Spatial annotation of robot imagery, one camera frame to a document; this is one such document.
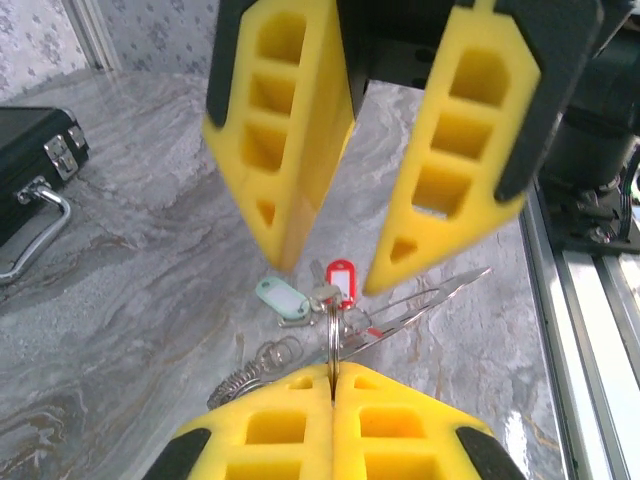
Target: coiled metal spring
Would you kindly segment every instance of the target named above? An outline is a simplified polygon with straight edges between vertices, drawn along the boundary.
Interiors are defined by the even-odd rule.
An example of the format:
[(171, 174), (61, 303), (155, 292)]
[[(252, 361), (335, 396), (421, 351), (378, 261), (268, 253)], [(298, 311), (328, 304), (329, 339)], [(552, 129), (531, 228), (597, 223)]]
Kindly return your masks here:
[(258, 349), (253, 360), (249, 360), (244, 367), (222, 380), (207, 400), (207, 407), (213, 410), (268, 385), (271, 382), (263, 379), (263, 375), (284, 370), (291, 363), (300, 360), (303, 353), (302, 344), (292, 336), (281, 338), (276, 342), (265, 342)]

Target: red key tag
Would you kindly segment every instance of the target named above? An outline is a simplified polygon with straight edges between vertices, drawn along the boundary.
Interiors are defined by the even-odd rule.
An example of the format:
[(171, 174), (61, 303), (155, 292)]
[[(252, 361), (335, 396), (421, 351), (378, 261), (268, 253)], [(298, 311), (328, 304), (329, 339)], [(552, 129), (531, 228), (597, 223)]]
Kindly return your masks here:
[(353, 307), (356, 302), (356, 267), (349, 260), (339, 259), (327, 267), (327, 282), (342, 292), (342, 310)]

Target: briefcase latch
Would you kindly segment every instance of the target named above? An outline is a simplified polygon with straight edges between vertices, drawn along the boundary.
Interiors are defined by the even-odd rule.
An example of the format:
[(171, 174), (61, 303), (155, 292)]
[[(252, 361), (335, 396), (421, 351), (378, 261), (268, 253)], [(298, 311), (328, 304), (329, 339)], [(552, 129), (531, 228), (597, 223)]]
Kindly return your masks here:
[(44, 151), (47, 152), (47, 156), (62, 180), (67, 181), (78, 171), (78, 162), (76, 162), (62, 135), (56, 135), (45, 143)]

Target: key ring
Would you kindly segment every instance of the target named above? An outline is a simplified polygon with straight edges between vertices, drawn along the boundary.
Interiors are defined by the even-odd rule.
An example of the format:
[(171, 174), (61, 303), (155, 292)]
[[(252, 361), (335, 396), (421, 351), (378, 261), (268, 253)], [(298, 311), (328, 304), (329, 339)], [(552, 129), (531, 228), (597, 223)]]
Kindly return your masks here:
[(346, 310), (347, 312), (350, 311), (356, 311), (356, 312), (360, 312), (360, 315), (362, 316), (362, 318), (364, 318), (367, 322), (367, 325), (354, 325), (351, 324), (349, 322), (347, 322), (347, 318), (346, 315), (342, 315), (342, 321), (344, 323), (344, 336), (347, 337), (349, 335), (353, 335), (354, 333), (358, 333), (361, 332), (362, 330), (366, 330), (369, 327), (373, 326), (373, 320), (371, 320), (371, 317), (369, 316), (369, 314), (363, 310), (360, 307), (356, 307), (355, 305), (352, 305), (351, 307), (349, 307), (348, 310)]
[(340, 320), (338, 318), (336, 302), (332, 302), (331, 305), (329, 305), (329, 328), (327, 331), (329, 383), (331, 384), (331, 399), (335, 400), (336, 384), (338, 383), (338, 370), (340, 368)]

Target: cable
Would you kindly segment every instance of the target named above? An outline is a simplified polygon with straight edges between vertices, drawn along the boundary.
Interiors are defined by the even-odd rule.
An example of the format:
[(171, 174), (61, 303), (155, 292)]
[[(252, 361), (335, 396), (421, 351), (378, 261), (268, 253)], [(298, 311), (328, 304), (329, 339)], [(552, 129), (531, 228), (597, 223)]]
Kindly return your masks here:
[(629, 232), (631, 231), (631, 222), (633, 220), (631, 186), (633, 185), (633, 179), (638, 170), (638, 165), (640, 165), (640, 148), (638, 147), (638, 143), (636, 143), (635, 151), (631, 156), (631, 160), (629, 160), (627, 171), (624, 175), (622, 186), (620, 187), (621, 219), (617, 239), (622, 241), (629, 239)]

